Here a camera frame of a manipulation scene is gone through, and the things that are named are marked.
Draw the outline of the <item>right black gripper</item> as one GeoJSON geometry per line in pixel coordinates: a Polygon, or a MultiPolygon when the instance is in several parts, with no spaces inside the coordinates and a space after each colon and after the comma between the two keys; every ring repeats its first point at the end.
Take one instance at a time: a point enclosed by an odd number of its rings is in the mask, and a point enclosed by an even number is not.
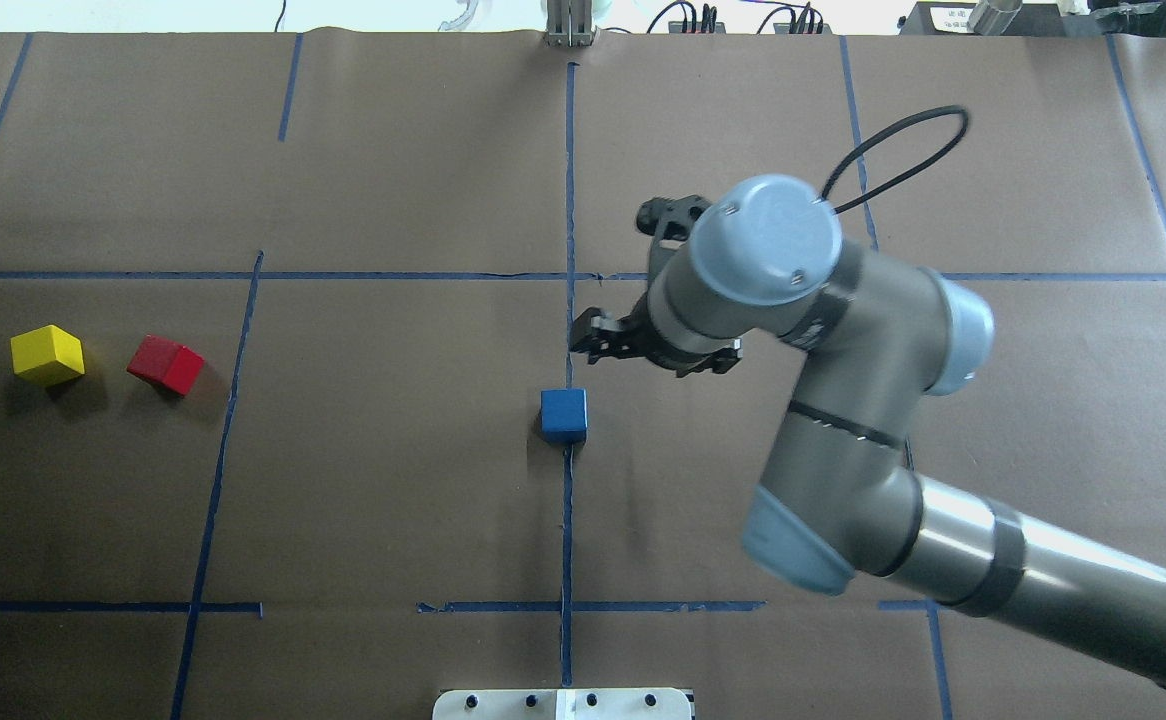
{"type": "Polygon", "coordinates": [[[691,352],[674,347],[670,340],[656,331],[646,300],[638,300],[632,313],[614,319],[600,307],[586,307],[574,319],[568,333],[570,354],[586,356],[593,365],[603,357],[632,359],[642,357],[653,365],[676,373],[677,378],[691,373],[728,373],[740,361],[742,340],[735,338],[728,345],[715,348],[712,352],[691,352]]]}

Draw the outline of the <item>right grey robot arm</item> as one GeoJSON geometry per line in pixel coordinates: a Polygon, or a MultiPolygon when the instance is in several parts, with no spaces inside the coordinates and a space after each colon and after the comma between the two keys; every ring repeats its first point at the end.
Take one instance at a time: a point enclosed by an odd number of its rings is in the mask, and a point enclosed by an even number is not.
{"type": "Polygon", "coordinates": [[[922,398],[964,387],[993,348],[984,299],[848,240],[784,174],[649,200],[635,228],[651,240],[641,298],[621,319],[580,313],[573,352],[680,377],[728,372],[752,331],[805,355],[742,534],[763,569],[829,596],[885,578],[1166,691],[1165,568],[902,462],[922,398]]]}

